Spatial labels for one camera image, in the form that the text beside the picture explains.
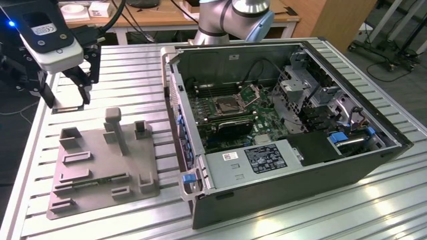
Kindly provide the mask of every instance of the gray plastic peg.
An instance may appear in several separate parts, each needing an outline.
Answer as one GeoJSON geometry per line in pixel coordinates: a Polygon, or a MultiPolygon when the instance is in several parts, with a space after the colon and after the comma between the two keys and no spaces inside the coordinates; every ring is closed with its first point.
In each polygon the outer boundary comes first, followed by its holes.
{"type": "Polygon", "coordinates": [[[120,127],[120,120],[122,120],[122,111],[119,107],[111,107],[106,110],[106,122],[111,124],[114,133],[119,142],[119,147],[122,151],[122,155],[127,155],[130,152],[126,136],[122,131],[120,127]]]}

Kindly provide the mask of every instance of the metal worktable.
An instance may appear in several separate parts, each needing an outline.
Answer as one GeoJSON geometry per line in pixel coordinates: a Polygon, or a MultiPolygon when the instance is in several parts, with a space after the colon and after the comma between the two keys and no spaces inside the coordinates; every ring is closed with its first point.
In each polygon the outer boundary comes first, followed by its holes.
{"type": "MultiPolygon", "coordinates": [[[[418,239],[427,236],[427,130],[326,42],[306,38],[366,98],[401,129],[414,147],[357,184],[257,214],[193,230],[180,198],[171,126],[166,111],[160,48],[172,44],[107,46],[99,84],[84,111],[51,114],[40,102],[2,226],[0,239],[418,239]],[[146,120],[154,129],[160,195],[48,220],[50,191],[62,128],[103,127],[107,107],[122,108],[122,124],[146,120]]],[[[60,75],[54,92],[74,88],[60,75]]]]}

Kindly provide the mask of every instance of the barcode sticker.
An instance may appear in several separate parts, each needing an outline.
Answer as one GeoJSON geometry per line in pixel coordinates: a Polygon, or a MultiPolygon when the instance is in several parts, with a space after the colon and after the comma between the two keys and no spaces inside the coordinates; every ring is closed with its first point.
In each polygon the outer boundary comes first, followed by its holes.
{"type": "Polygon", "coordinates": [[[55,33],[58,29],[54,23],[50,23],[40,26],[35,26],[31,28],[31,30],[36,35],[43,36],[43,35],[55,33]]]}
{"type": "Polygon", "coordinates": [[[225,158],[225,161],[233,160],[233,159],[238,159],[238,153],[237,152],[230,152],[222,155],[222,157],[225,158]]]}

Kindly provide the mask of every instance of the warning label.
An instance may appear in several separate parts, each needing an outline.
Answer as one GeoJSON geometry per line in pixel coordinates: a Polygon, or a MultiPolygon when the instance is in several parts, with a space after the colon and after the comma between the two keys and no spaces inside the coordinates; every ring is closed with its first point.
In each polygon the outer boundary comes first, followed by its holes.
{"type": "Polygon", "coordinates": [[[259,146],[245,150],[249,163],[257,174],[287,167],[286,160],[282,157],[277,144],[259,146]]]}

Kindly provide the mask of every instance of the green circuit board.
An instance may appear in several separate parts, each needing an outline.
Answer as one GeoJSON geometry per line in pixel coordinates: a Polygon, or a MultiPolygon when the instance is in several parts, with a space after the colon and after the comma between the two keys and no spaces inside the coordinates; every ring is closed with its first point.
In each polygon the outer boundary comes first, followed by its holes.
{"type": "Polygon", "coordinates": [[[206,153],[217,153],[234,148],[253,146],[255,137],[261,135],[269,135],[271,141],[277,141],[289,135],[289,130],[281,122],[281,117],[267,92],[259,90],[257,93],[251,87],[246,87],[241,91],[239,97],[234,94],[190,98],[206,153]],[[221,124],[239,121],[253,122],[250,133],[233,139],[219,137],[221,124]]]}

